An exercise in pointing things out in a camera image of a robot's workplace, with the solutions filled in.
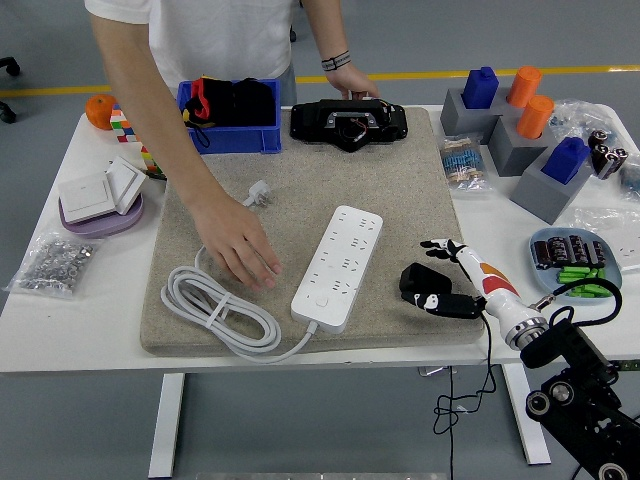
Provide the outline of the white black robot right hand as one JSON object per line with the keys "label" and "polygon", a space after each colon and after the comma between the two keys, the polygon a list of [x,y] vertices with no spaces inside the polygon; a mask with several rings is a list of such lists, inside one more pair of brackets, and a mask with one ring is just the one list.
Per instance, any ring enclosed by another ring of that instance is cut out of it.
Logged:
{"label": "white black robot right hand", "polygon": [[469,246],[452,239],[427,240],[421,246],[430,257],[458,264],[476,293],[455,294],[448,277],[414,262],[400,277],[403,300],[446,318],[475,319],[486,312],[498,319],[502,338],[514,350],[520,348],[528,335],[538,335],[548,329],[547,321],[537,310],[524,304],[506,276]]}

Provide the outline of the person's left hand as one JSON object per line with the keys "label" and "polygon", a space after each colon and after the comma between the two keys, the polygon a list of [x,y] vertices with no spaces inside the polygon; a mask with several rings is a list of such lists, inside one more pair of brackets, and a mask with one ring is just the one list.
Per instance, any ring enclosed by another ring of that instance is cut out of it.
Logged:
{"label": "person's left hand", "polygon": [[340,92],[343,100],[362,100],[365,97],[380,97],[377,85],[352,63],[347,63],[335,70],[327,71],[325,76],[330,85]]}

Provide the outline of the person's right hand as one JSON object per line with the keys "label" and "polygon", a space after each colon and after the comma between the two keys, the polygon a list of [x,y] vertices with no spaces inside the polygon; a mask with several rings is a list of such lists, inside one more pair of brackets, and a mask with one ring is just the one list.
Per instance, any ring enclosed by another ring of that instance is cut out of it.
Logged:
{"label": "person's right hand", "polygon": [[252,211],[225,192],[207,194],[188,209],[219,267],[252,290],[275,286],[282,266]]}

